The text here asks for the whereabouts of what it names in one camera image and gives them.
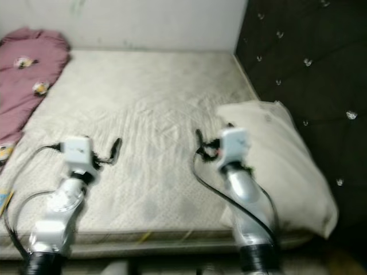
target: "pink sleeping bag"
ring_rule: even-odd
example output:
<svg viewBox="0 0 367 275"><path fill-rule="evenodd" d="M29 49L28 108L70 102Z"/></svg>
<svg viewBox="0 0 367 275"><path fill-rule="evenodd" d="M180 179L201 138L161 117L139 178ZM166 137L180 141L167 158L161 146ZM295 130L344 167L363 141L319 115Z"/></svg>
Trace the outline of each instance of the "pink sleeping bag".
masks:
<svg viewBox="0 0 367 275"><path fill-rule="evenodd" d="M19 58L34 62L18 66ZM0 43L0 146L16 144L22 128L44 96L34 85L52 86L69 59L69 45L60 33L22 28Z"/></svg>

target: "mattress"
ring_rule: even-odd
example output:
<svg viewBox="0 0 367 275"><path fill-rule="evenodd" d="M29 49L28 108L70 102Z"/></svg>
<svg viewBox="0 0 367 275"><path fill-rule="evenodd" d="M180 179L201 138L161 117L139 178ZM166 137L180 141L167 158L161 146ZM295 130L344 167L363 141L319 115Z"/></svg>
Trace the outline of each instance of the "mattress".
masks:
<svg viewBox="0 0 367 275"><path fill-rule="evenodd" d="M224 202L189 169L194 130L216 137L222 127L217 106L255 99L232 55L74 50L71 56L25 126L0 188L44 144L88 135L107 156L121 137L117 164L89 188L72 257L233 249L231 230L220 223ZM56 189L65 172L61 154L37 155L17 180L10 218L30 194ZM24 244L45 200L32 200L20 215ZM3 223L0 258L19 258Z"/></svg>

